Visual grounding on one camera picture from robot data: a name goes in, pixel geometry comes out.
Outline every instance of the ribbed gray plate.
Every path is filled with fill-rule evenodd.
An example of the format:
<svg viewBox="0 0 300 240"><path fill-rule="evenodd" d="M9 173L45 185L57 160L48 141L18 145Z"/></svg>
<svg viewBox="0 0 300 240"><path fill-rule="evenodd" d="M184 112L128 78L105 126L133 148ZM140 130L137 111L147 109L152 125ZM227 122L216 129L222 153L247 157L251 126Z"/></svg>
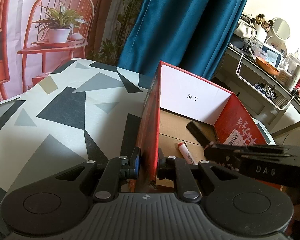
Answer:
<svg viewBox="0 0 300 240"><path fill-rule="evenodd" d="M25 237L15 233L6 240L246 240L224 232L206 218L199 205L184 203L174 193L120 193L109 203L93 206L75 228L55 236ZM261 238L286 240L278 233Z"/></svg>

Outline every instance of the orange chair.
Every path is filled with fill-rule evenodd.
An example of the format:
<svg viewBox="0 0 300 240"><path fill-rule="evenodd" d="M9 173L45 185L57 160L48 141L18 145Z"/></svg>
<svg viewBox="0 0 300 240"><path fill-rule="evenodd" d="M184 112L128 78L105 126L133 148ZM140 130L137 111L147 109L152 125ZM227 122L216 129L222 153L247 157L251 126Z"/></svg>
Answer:
<svg viewBox="0 0 300 240"><path fill-rule="evenodd" d="M36 28L38 24L33 24L32 22L42 20L46 18L46 9L47 8L55 8L59 10L59 2L63 2L66 8L75 9L78 12L81 12L83 19L88 22L87 25L81 24L80 28L74 28L73 33L80 33L84 37L84 42L78 45L69 46L69 47L61 47L61 48L44 48L39 45L32 45L29 43L29 35L30 31L35 31L37 36L37 41L43 41L47 39L48 30L44 30L39 32L39 28ZM30 17L28 21L28 25L26 28L25 41L23 44L23 49L18 51L17 54L22 54L22 84L23 91L27 91L27 85L25 80L25 72L26 72L26 62L28 54L42 54L42 73L46 72L46 54L48 52L60 52L60 51L68 51L69 59L73 58L73 53L75 49L82 50L82 57L85 58L84 47L88 44L87 38L90 31L90 24L93 20L94 15L94 6L92 0L37 0L30 12Z"/></svg>

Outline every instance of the orange bowl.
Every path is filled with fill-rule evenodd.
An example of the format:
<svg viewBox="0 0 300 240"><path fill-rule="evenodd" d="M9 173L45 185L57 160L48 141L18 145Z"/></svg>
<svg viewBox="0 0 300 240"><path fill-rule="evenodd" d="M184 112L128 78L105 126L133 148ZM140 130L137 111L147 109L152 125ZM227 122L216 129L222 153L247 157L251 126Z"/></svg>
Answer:
<svg viewBox="0 0 300 240"><path fill-rule="evenodd" d="M256 57L256 63L258 64L259 67L263 68L270 75L275 75L275 76L279 75L279 71L270 63L266 62L264 59L260 57Z"/></svg>

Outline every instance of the orange plate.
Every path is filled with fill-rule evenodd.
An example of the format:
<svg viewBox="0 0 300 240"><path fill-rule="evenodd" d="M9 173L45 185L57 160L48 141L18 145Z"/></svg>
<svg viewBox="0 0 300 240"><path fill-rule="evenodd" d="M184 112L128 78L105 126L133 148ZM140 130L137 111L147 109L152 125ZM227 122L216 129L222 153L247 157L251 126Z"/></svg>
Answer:
<svg viewBox="0 0 300 240"><path fill-rule="evenodd" d="M79 40L79 41L70 41L68 40L67 42L61 42L61 43L49 43L48 40L42 40L42 41L35 41L32 42L31 44L36 44L44 48L64 48L64 47L70 47L74 45L78 45L84 42L84 39Z"/></svg>
<svg viewBox="0 0 300 240"><path fill-rule="evenodd" d="M263 68L270 75L279 75L279 71L270 63L266 62L264 59L256 57L256 63L259 65L259 67Z"/></svg>

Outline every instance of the gray triangle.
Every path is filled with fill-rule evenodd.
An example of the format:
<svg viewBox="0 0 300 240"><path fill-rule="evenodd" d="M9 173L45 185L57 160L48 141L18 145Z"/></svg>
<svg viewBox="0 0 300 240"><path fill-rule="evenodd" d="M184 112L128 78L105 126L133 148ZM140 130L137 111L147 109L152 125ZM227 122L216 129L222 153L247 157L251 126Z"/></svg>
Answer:
<svg viewBox="0 0 300 240"><path fill-rule="evenodd" d="M118 87L124 87L124 84L115 78L99 72L72 93Z"/></svg>
<svg viewBox="0 0 300 240"><path fill-rule="evenodd" d="M36 124L31 120L30 116L27 114L24 108L22 108L16 122L14 125L17 126L36 126Z"/></svg>
<svg viewBox="0 0 300 240"><path fill-rule="evenodd" d="M85 161L49 134L22 168L8 193Z"/></svg>
<svg viewBox="0 0 300 240"><path fill-rule="evenodd" d="M77 62L77 65L74 68L84 68L84 69L90 69L86 67L85 65L82 65L81 63Z"/></svg>
<svg viewBox="0 0 300 240"><path fill-rule="evenodd" d="M99 107L101 110L105 111L107 114L111 112L111 110L118 104L116 103L101 103L101 104L94 104L95 106Z"/></svg>

